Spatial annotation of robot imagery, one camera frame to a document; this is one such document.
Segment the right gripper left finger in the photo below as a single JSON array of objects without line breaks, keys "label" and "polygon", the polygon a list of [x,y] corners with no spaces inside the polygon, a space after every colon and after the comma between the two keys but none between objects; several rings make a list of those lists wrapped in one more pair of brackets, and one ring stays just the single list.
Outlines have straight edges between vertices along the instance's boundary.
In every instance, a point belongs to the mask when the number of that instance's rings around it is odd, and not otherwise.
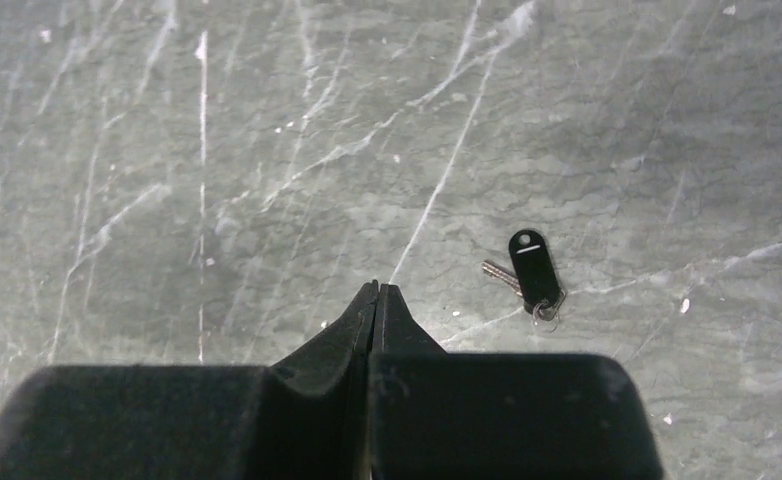
[{"label": "right gripper left finger", "polygon": [[271,366],[39,369],[0,413],[0,479],[367,479],[378,298]]}]

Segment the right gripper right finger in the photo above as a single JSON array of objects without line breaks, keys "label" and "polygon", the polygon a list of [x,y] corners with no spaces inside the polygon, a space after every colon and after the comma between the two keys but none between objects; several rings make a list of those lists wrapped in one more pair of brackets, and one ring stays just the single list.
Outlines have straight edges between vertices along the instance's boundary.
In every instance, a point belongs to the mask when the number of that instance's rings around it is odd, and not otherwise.
[{"label": "right gripper right finger", "polygon": [[449,353],[382,285],[369,360],[376,479],[660,479],[639,392],[588,353]]}]

